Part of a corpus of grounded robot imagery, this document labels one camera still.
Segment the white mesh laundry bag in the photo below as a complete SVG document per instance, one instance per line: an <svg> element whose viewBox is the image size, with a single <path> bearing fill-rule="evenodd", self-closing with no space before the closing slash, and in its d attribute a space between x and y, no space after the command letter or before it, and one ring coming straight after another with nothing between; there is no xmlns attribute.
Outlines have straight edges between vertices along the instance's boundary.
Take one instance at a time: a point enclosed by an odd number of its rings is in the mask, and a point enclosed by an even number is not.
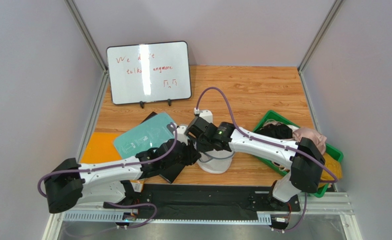
<svg viewBox="0 0 392 240"><path fill-rule="evenodd" d="M197 160L198 166L210 174L222 174L228 170L232 163L234 151L209 151L201 153L201 157Z"/></svg>

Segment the pink bra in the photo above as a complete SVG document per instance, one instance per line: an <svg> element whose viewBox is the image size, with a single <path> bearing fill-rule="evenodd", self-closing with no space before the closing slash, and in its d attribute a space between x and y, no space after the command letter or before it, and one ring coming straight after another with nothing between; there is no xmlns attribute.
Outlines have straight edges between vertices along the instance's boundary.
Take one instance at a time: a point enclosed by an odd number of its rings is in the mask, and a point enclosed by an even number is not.
<svg viewBox="0 0 392 240"><path fill-rule="evenodd" d="M319 133L317 130L307 127L301 127L294 130L292 135L293 139L298 142L300 142L302 138L310 139L322 155L326 152L327 137Z"/></svg>

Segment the black bra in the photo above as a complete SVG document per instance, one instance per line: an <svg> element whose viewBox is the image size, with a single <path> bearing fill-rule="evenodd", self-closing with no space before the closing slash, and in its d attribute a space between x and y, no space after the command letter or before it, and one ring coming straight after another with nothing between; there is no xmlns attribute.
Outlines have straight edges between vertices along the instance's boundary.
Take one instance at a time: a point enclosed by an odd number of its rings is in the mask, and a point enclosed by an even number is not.
<svg viewBox="0 0 392 240"><path fill-rule="evenodd" d="M293 130L281 122L268 122L257 129L255 133L280 140L293 138Z"/></svg>

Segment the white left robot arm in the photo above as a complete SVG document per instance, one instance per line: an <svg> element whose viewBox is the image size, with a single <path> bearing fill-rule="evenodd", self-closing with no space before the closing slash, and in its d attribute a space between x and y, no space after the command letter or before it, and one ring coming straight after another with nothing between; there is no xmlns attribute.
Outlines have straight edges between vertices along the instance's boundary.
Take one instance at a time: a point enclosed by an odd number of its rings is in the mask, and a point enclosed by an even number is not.
<svg viewBox="0 0 392 240"><path fill-rule="evenodd" d="M95 202L118 204L130 197L125 181L164 175L175 166L190 166L201 157L191 141L170 139L125 159L85 164L68 158L39 181L44 184L48 211L65 212L76 205Z"/></svg>

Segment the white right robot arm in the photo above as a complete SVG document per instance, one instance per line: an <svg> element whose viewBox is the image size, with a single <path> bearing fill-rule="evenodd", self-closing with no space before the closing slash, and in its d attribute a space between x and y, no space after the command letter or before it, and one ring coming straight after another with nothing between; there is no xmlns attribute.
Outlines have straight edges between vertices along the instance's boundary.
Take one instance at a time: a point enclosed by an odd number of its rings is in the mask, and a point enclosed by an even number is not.
<svg viewBox="0 0 392 240"><path fill-rule="evenodd" d="M317 192L325 160L309 138L300 141L276 139L229 122L219 126L197 116L189 124L185 135L195 141L200 153L228 151L250 154L278 163L289 172L278 180L272 189L272 197L288 202L294 195Z"/></svg>

